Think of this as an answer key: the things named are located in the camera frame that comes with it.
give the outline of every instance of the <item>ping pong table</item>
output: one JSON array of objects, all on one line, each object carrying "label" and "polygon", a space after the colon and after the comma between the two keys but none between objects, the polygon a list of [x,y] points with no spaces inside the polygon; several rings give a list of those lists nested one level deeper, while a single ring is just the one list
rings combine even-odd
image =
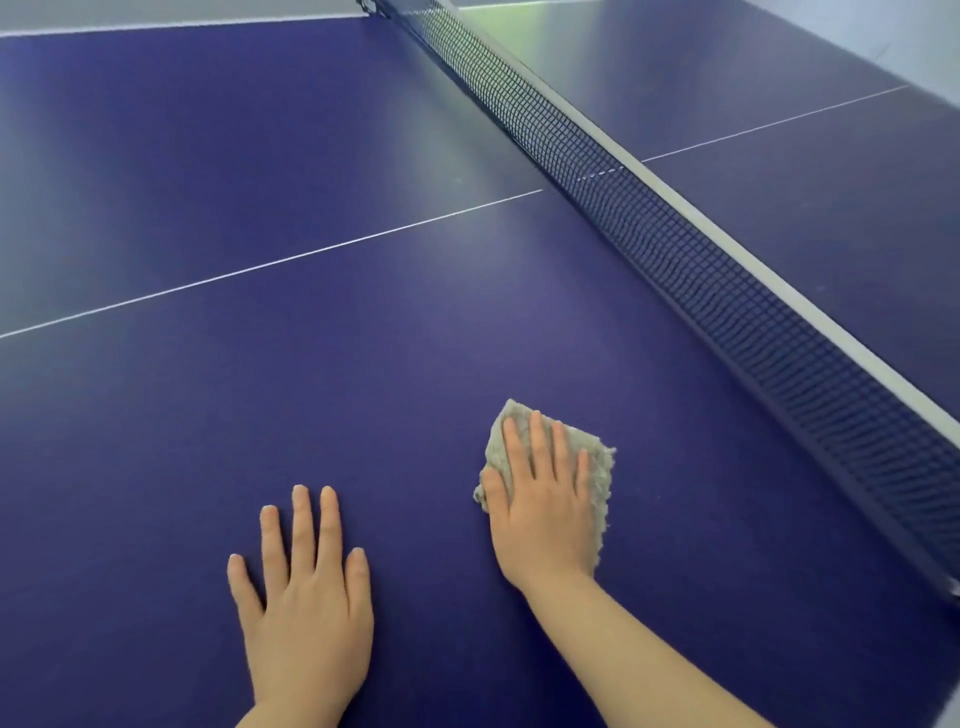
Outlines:
[{"label": "ping pong table", "polygon": [[[638,158],[901,85],[732,1],[670,35],[705,5],[538,9],[555,37],[588,36],[593,12],[662,38],[644,67],[683,49],[689,75],[652,107],[613,73],[642,43],[585,69],[509,35],[529,8],[470,16]],[[725,76],[705,50],[724,20],[776,41]],[[955,112],[910,88],[835,110],[649,163],[868,346],[923,339],[897,364],[955,412],[924,358],[955,351],[930,333],[943,309],[843,285],[876,272],[854,253],[877,231],[905,255],[873,213],[897,215],[884,189],[924,140],[891,117],[947,134]],[[886,157],[837,160],[859,138],[844,113],[896,127],[873,139]],[[917,205],[945,199],[956,149],[939,151]],[[901,231],[933,209],[910,200]],[[955,255],[955,215],[912,250]],[[4,725],[238,720],[227,557],[255,563],[259,508],[289,510],[299,482],[338,489],[372,565],[371,673],[345,725],[600,725],[470,498],[508,397],[618,447],[598,580],[724,687],[780,728],[932,724],[960,674],[955,608],[396,23],[0,40]]]}]

